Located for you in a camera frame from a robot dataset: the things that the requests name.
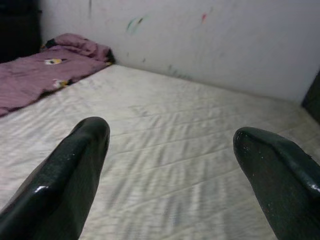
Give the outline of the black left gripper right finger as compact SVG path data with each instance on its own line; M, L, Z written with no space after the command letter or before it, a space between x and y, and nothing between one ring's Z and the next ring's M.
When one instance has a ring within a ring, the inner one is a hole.
M320 166L278 134L242 127L233 150L279 240L320 238Z

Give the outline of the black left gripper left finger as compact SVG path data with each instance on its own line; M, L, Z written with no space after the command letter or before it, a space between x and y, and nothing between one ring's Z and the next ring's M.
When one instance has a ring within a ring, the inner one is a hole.
M0 212L3 240L77 240L99 186L110 127L81 120L25 179Z

